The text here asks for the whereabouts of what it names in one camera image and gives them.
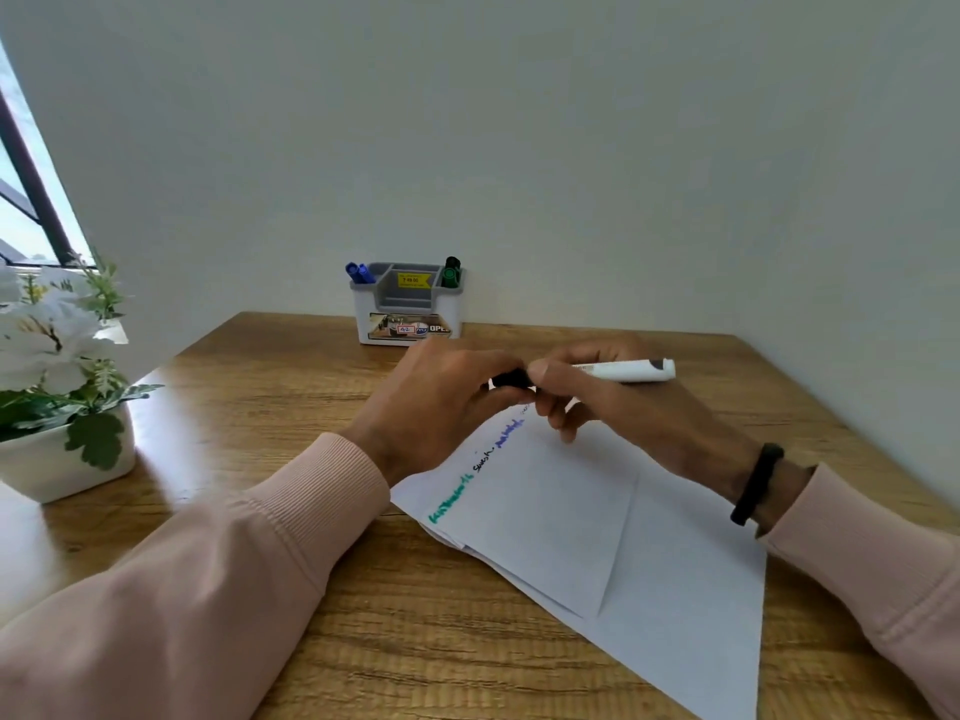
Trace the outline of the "person's left hand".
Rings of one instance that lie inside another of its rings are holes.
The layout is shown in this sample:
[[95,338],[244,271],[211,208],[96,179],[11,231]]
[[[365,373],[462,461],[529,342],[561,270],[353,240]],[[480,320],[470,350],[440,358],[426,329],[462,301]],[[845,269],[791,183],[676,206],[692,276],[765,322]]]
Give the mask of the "person's left hand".
[[411,346],[340,435],[371,459],[389,486],[430,472],[480,426],[511,407],[460,407],[450,398],[450,352],[493,350],[462,339]]

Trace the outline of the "person's right hand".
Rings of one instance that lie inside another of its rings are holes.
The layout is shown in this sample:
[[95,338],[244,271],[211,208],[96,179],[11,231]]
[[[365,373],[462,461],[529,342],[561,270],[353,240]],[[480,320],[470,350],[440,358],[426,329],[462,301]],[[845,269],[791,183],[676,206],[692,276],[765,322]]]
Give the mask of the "person's right hand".
[[[602,347],[604,356],[598,363],[662,358],[660,349],[636,335],[592,338],[563,347]],[[666,471],[730,503],[738,500],[761,451],[759,443],[719,419],[678,380],[600,381],[604,401],[602,407],[593,408],[597,419],[592,422],[605,424]]]

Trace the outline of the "white marker pen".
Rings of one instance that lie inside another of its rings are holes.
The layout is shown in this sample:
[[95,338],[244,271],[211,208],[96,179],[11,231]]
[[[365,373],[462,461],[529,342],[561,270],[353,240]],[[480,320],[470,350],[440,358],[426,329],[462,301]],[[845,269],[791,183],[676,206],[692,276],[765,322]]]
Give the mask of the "white marker pen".
[[572,367],[596,379],[618,384],[664,383],[677,376],[671,359],[576,363]]

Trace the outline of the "person's right forearm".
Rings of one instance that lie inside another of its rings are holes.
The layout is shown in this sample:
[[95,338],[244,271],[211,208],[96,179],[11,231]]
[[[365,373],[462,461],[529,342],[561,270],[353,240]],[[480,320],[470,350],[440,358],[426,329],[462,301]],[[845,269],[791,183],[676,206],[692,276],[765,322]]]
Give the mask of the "person's right forearm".
[[750,514],[757,537],[834,595],[870,645],[940,720],[960,720],[960,535],[922,527],[820,464],[782,511],[772,479]]

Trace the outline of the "person's left forearm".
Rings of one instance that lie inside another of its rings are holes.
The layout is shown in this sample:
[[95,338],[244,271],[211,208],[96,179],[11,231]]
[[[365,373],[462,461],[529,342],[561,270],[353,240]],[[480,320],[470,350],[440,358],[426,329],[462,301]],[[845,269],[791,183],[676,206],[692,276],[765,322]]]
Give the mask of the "person's left forearm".
[[0,629],[0,720],[251,720],[388,483],[324,434]]

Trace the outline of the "white and grey pen holder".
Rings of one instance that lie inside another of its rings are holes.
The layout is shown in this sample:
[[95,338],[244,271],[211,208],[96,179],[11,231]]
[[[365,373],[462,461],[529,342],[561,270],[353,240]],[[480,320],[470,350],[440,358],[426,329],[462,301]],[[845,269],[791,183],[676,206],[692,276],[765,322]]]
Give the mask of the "white and grey pen holder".
[[429,337],[462,335],[461,304],[466,272],[459,289],[440,285],[445,263],[372,262],[377,281],[355,285],[350,280],[358,340],[367,346],[408,348]]

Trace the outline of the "white paper sheet with writing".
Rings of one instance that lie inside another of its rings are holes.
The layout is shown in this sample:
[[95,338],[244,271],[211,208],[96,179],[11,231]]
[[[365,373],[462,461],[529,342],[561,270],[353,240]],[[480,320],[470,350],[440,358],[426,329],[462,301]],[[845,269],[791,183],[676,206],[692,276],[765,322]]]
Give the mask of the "white paper sheet with writing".
[[533,406],[485,422],[393,504],[564,609],[599,614],[637,486],[641,452],[598,422],[562,442]]

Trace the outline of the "black wristband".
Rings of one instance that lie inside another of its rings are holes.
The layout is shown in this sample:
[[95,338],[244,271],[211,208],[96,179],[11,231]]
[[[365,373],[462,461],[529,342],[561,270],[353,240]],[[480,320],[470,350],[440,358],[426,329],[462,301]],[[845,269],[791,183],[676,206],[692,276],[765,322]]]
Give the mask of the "black wristband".
[[729,516],[733,524],[743,527],[753,519],[769,491],[777,465],[784,458],[785,450],[780,445],[773,442],[762,445],[743,489],[734,502]]

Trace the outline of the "plain white paper sheet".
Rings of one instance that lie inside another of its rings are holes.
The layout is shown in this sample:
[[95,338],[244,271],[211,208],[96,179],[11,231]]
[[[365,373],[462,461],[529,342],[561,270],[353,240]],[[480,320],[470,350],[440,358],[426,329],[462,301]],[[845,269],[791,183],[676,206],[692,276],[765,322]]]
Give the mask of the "plain white paper sheet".
[[639,473],[596,616],[461,550],[702,720],[756,720],[766,553],[723,499],[636,448]]

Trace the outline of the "white flower pot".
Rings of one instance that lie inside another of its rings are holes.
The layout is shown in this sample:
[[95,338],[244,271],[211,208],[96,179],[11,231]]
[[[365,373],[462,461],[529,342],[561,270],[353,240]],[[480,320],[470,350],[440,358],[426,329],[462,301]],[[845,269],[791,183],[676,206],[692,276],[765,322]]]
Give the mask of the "white flower pot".
[[134,424],[123,403],[0,442],[0,483],[44,505],[122,478],[137,460]]

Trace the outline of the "artificial white flower plant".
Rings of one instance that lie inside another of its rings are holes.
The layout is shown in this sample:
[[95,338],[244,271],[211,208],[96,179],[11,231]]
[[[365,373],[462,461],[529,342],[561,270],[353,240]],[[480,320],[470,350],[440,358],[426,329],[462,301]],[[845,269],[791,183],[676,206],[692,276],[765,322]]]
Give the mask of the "artificial white flower plant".
[[128,344],[117,267],[96,248],[80,268],[0,265],[0,443],[74,423],[161,385],[120,370]]

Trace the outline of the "dark window frame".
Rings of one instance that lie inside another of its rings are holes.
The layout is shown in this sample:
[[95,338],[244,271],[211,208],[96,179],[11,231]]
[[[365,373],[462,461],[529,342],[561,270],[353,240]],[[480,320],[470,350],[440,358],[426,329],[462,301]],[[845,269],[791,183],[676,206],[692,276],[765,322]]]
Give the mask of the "dark window frame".
[[55,204],[21,123],[0,83],[0,214],[15,214],[38,231],[45,249],[29,254],[0,234],[0,262],[20,268],[92,267],[96,257],[83,233],[71,235],[64,206]]

